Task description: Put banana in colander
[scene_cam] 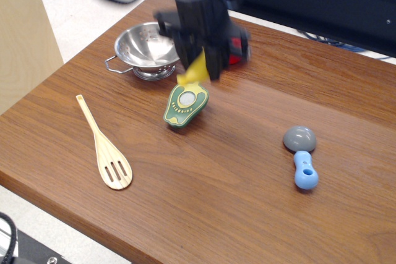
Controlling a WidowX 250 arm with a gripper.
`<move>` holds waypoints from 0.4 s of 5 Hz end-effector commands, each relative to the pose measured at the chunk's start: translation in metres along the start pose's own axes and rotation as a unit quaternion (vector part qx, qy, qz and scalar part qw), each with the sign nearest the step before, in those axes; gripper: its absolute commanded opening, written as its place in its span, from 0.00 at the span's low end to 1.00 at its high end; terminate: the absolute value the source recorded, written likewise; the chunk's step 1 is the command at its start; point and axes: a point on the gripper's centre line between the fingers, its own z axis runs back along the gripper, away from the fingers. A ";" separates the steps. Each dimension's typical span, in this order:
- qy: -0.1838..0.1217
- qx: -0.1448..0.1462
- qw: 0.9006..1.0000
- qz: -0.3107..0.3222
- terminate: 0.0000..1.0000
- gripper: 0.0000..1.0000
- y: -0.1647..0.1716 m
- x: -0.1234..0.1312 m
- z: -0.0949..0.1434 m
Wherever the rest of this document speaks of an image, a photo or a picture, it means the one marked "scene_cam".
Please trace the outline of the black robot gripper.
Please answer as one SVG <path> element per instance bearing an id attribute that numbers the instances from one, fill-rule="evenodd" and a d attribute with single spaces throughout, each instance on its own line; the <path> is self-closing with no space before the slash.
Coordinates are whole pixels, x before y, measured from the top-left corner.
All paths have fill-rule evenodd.
<path id="1" fill-rule="evenodd" d="M 210 80 L 218 80 L 229 66 L 232 37 L 250 39 L 246 29 L 228 14 L 241 0 L 175 0 L 175 11 L 158 11 L 154 17 L 160 34 L 174 41 L 181 64 L 187 70 L 205 52 Z"/>

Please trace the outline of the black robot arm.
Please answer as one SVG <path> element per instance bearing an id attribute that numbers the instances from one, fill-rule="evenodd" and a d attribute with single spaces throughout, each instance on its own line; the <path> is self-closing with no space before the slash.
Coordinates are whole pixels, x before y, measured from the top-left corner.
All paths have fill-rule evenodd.
<path id="1" fill-rule="evenodd" d="M 241 0 L 175 0 L 176 11 L 157 12 L 160 34 L 174 41 L 185 68 L 177 82 L 217 80 L 230 64 L 250 58 L 250 35 L 228 11 Z"/>

